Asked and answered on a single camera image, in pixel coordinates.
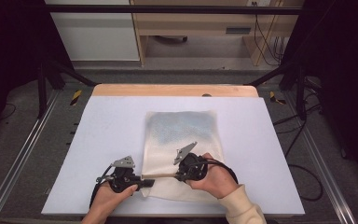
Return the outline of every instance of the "cable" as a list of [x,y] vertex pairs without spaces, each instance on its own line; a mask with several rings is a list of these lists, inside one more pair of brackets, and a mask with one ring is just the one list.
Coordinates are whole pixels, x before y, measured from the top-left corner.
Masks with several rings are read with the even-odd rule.
[[[312,92],[312,93],[308,94],[308,95],[304,98],[304,100],[306,101],[306,100],[307,100],[309,97],[311,97],[312,95],[318,96],[317,93]],[[309,115],[310,113],[312,113],[315,108],[318,108],[318,107],[320,107],[320,106],[321,106],[321,104],[317,104],[317,105],[313,105],[313,106],[311,106],[310,108],[308,108],[308,109],[306,110],[307,115]],[[288,120],[294,119],[294,118],[296,118],[296,117],[298,117],[298,114],[293,115],[293,116],[291,116],[291,117],[288,117],[288,118],[286,118],[286,119],[280,119],[280,120],[274,122],[273,125],[275,126],[275,125],[278,125],[278,124],[282,124],[282,123],[284,123],[284,122],[286,122],[286,121],[288,121]],[[296,140],[298,139],[298,137],[300,136],[301,132],[303,131],[303,129],[304,129],[306,123],[307,123],[307,116],[305,117],[304,122],[302,123],[301,126],[296,127],[296,128],[294,128],[294,129],[292,130],[292,131],[294,131],[294,130],[296,130],[296,129],[299,129],[299,131],[297,132],[295,138],[293,139],[292,143],[290,144],[290,147],[289,147],[289,148],[286,150],[286,152],[284,153],[284,157],[285,157],[286,159],[287,159],[287,157],[288,157],[290,151],[292,150],[293,145],[295,144]],[[300,192],[299,192],[298,194],[299,194],[299,197],[300,197],[301,199],[306,200],[306,201],[309,201],[309,202],[316,202],[316,201],[320,200],[320,199],[323,197],[323,195],[324,195],[324,187],[323,187],[323,185],[322,185],[321,180],[318,178],[318,176],[317,176],[316,174],[314,174],[314,173],[313,173],[312,171],[310,171],[309,169],[307,169],[307,168],[305,168],[305,167],[303,167],[303,166],[300,166],[300,165],[294,165],[294,164],[288,163],[288,166],[289,166],[289,167],[295,167],[295,168],[297,168],[297,169],[303,170],[303,171],[307,172],[308,174],[312,175],[313,178],[315,178],[316,182],[317,182],[318,185],[319,185],[319,189],[320,189],[320,190],[319,190],[319,194],[318,194],[317,197],[315,197],[315,198],[304,197],[304,196],[302,196],[302,195],[300,194]]]
[[[263,32],[261,31],[260,26],[258,25],[258,19],[257,19],[257,14],[256,14],[256,15],[255,15],[255,32],[257,31],[257,27],[259,28],[260,34],[263,36],[263,39],[264,39],[264,41],[266,42],[267,48],[268,48],[268,50],[269,50],[269,53],[271,53],[271,50],[270,50],[270,48],[269,48],[269,44],[267,43],[267,39],[264,37]],[[273,65],[273,66],[279,65],[279,64],[272,64],[272,63],[267,62],[267,59],[266,59],[266,57],[264,56],[264,53],[263,53],[263,51],[261,50],[261,48],[258,46],[256,39],[255,39],[255,45],[257,46],[258,50],[260,50],[261,56],[263,57],[264,62],[266,62],[266,64],[268,64],[268,65]]]
[[103,172],[103,175],[101,175],[101,177],[97,179],[97,182],[98,182],[97,185],[100,185],[101,182],[105,179],[106,174],[107,174],[107,172],[110,170],[110,168],[112,168],[112,165],[109,165],[109,166],[106,168],[105,172]]
[[234,171],[231,168],[226,166],[221,161],[217,161],[215,159],[205,159],[205,160],[206,161],[199,161],[199,162],[191,163],[190,165],[188,165],[188,167],[195,167],[195,166],[198,166],[198,165],[205,165],[205,164],[221,166],[221,167],[225,168],[230,173],[230,175],[233,177],[234,181],[238,184],[238,178],[237,178],[237,176],[235,175]]
[[281,37],[281,45],[279,48],[279,52],[277,52],[279,39],[280,38],[278,36],[275,37],[274,47],[273,47],[274,54],[272,55],[272,57],[274,57],[278,61],[278,63],[281,64],[283,58],[284,37]]
[[302,130],[305,127],[305,124],[307,123],[307,119],[304,120],[304,123],[301,125],[300,130],[298,131],[298,133],[296,134],[295,138],[293,139],[292,143],[290,144],[290,147],[287,149],[287,151],[284,153],[284,157],[287,158],[287,156],[289,155],[289,152],[292,150],[293,145],[295,144],[297,138],[300,136]]
[[[269,26],[268,32],[271,31],[271,29],[272,29],[272,24],[273,24],[273,22],[272,22],[271,25]],[[267,46],[267,48],[268,48],[269,53],[271,54],[272,58],[273,58],[278,64],[272,64],[272,63],[267,62],[267,59],[266,59],[266,57],[265,57],[263,51],[261,50],[261,48],[258,46],[257,40],[256,40],[255,35],[254,35],[255,45],[257,46],[258,50],[260,50],[260,53],[261,53],[261,56],[262,56],[263,59],[264,59],[264,62],[266,62],[266,64],[268,64],[268,65],[274,65],[274,66],[281,65],[281,60],[279,60],[279,58],[275,57],[275,55],[272,53],[272,51],[271,51],[271,49],[270,49],[270,47],[269,47],[269,42],[268,42],[267,39],[265,38],[265,36],[264,36],[264,34],[263,34],[263,31],[261,30],[260,25],[259,25],[259,23],[258,23],[257,14],[255,14],[255,33],[256,33],[256,31],[257,31],[257,28],[258,28],[258,30],[260,31],[261,36],[263,37],[263,40],[264,40],[264,42],[265,42],[265,44],[266,44],[266,46]]]
[[310,171],[309,169],[307,169],[307,168],[305,168],[303,166],[294,165],[294,164],[288,164],[288,166],[289,167],[295,167],[297,169],[303,170],[303,171],[307,172],[308,174],[312,175],[313,178],[316,179],[316,182],[319,185],[320,190],[319,190],[319,194],[318,194],[318,196],[316,198],[307,198],[307,197],[304,197],[301,194],[299,194],[301,199],[309,201],[309,202],[316,202],[316,201],[320,200],[324,196],[324,186],[322,185],[322,181],[318,178],[318,176],[316,176],[312,171]]
[[16,107],[15,105],[13,105],[13,104],[6,104],[6,105],[11,105],[11,106],[13,106],[13,110],[12,110],[8,115],[6,115],[6,116],[0,118],[0,120],[2,120],[2,119],[7,119],[8,117],[12,116],[12,115],[14,114],[14,112],[16,112],[17,107]]

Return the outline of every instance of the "metal bar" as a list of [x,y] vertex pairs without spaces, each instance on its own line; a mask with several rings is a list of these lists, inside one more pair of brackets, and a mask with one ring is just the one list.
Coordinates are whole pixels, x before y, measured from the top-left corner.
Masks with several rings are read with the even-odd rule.
[[307,111],[305,111],[305,102],[304,102],[304,78],[306,76],[305,69],[301,65],[297,68],[297,88],[296,88],[296,111],[298,116],[305,120],[307,116]]
[[283,75],[285,74],[290,68],[292,68],[293,64],[292,63],[286,63],[286,64],[282,64],[279,67],[275,68],[274,70],[268,72],[267,74],[265,74],[264,76],[248,83],[248,84],[244,84],[244,85],[250,85],[250,86],[254,86],[254,87],[258,87],[259,85],[263,84],[264,82],[272,79],[273,77],[276,77],[277,75]]
[[58,70],[66,73],[66,75],[69,75],[90,87],[94,87],[94,86],[100,84],[100,83],[93,82],[93,81],[89,80],[88,78],[79,75],[76,71],[72,70],[71,68],[66,67],[65,65],[63,65],[61,63],[58,63],[57,61],[52,60],[52,61],[50,61],[50,64],[53,67],[57,68]]
[[223,6],[162,6],[162,5],[45,5],[25,6],[31,10],[66,13],[185,13],[185,14],[257,14],[303,15],[322,13],[302,7],[223,7]]
[[[288,102],[293,113],[296,113],[295,96],[293,96],[291,92],[289,93],[287,91],[284,91],[283,94],[285,96],[286,102]],[[300,119],[297,119],[296,121],[298,122],[298,125],[302,124]],[[353,214],[351,213],[351,209],[348,207],[347,202],[345,201],[345,198],[342,195],[336,180],[330,172],[330,169],[324,162],[324,159],[319,152],[319,149],[316,146],[316,143],[313,140],[312,135],[310,134],[310,130],[307,128],[307,126],[303,130],[303,137],[307,145],[307,150],[310,154],[310,158],[315,165],[319,177],[321,178],[322,184],[324,185],[324,189],[327,192],[334,209],[336,210],[340,222],[343,224],[356,223]]]
[[48,120],[48,117],[51,114],[51,111],[56,103],[58,95],[60,94],[59,91],[53,91],[49,100],[48,100],[48,108],[46,113],[41,119],[37,119],[36,123],[31,130],[30,134],[28,135],[24,145],[22,146],[19,155],[17,156],[16,160],[13,162],[10,170],[7,173],[3,183],[0,187],[0,212],[7,200],[8,195],[12,191],[14,185],[16,184],[17,179],[20,176],[22,168],[24,167],[25,163],[28,160],[29,155],[31,154],[32,150],[34,149],[34,144],[38,139],[39,135],[43,131],[45,124]]
[[48,97],[46,94],[46,79],[43,71],[43,63],[40,64],[40,67],[37,69],[37,90],[39,93],[39,114],[37,115],[38,119],[41,119],[43,114],[48,107]]

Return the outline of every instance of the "fabric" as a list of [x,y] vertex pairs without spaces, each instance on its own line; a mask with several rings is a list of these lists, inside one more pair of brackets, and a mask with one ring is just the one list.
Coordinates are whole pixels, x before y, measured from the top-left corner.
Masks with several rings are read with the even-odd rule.
[[241,185],[223,199],[218,200],[227,209],[226,218],[230,224],[266,223],[264,215],[257,204],[252,203]]
[[[197,145],[191,150],[192,153],[199,156],[209,152],[215,159],[224,162],[213,111],[147,113],[142,175],[176,173],[178,164],[173,165],[173,160],[177,150],[193,142],[197,142]],[[217,203],[209,193],[192,189],[172,177],[156,178],[153,188],[141,189],[141,192],[145,197]]]

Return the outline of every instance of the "floor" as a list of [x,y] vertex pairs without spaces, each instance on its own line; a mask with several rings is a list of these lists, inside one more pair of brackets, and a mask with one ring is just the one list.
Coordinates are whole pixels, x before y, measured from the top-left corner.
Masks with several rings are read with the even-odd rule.
[[[267,54],[266,58],[270,63],[273,62]],[[75,65],[80,74],[97,82],[194,84],[244,84],[265,75],[275,67],[266,63],[252,66],[241,38],[195,36],[190,36],[185,43],[175,39],[151,38],[144,66],[117,62]],[[272,121],[287,118],[294,113],[289,104],[282,103],[283,100],[289,102],[293,92],[279,90],[277,84],[280,78],[275,77],[257,88],[259,95],[265,99]],[[5,205],[0,207],[0,223],[65,223],[63,220],[69,223],[80,220],[80,217],[50,217],[40,214],[92,92],[92,88],[70,77],[64,76],[64,79],[67,85],[60,91],[48,123],[38,135],[15,185],[8,190]],[[77,90],[82,90],[82,94],[76,105],[70,105]],[[278,101],[270,100],[271,92],[275,93]],[[317,97],[310,91],[306,92],[308,94],[307,108],[317,105]],[[0,187],[37,122],[37,109],[37,83],[34,81],[13,90],[7,98],[7,108],[2,112],[0,120]],[[296,137],[298,125],[298,120],[293,119],[275,127],[284,152]],[[339,143],[319,107],[309,113],[306,130],[311,133],[355,222],[358,223],[358,165],[355,161],[341,158]],[[288,163],[307,167],[320,178],[304,139],[301,134],[296,140],[287,157]],[[274,218],[275,220],[279,223],[354,223],[338,218],[332,195],[326,193],[328,191],[325,189],[321,199],[316,202],[307,200],[318,196],[318,182],[304,170],[296,167],[291,170],[299,194],[305,198],[302,202],[306,215]],[[111,221],[139,223],[142,220],[144,219],[112,217]]]

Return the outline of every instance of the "white cabinet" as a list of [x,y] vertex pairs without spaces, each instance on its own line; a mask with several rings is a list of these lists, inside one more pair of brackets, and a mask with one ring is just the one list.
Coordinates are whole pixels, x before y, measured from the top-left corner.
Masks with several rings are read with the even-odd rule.
[[[128,5],[128,0],[45,0],[46,4]],[[51,13],[72,61],[139,61],[130,13]]]

